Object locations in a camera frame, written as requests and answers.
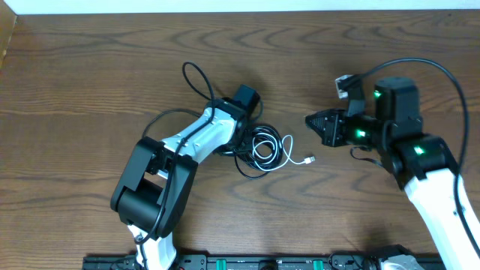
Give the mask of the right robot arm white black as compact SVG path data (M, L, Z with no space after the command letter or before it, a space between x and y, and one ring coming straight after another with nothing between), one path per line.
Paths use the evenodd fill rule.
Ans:
M328 147L377 150L376 165L392 174L426 224L447 269L477 269L479 220L472 209L460 164L446 142L423 131L419 90L407 77L386 77L374 86L375 114L365 115L365 94L358 75L335 81L345 109L308 115L306 125Z

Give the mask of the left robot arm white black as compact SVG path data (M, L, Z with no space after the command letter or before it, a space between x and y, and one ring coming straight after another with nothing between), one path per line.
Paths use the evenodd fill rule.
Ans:
M161 140L143 134L113 191L110 207L133 235L141 269L169 269L178 224L198 166L213 152L241 145L259 100L207 103L184 130Z

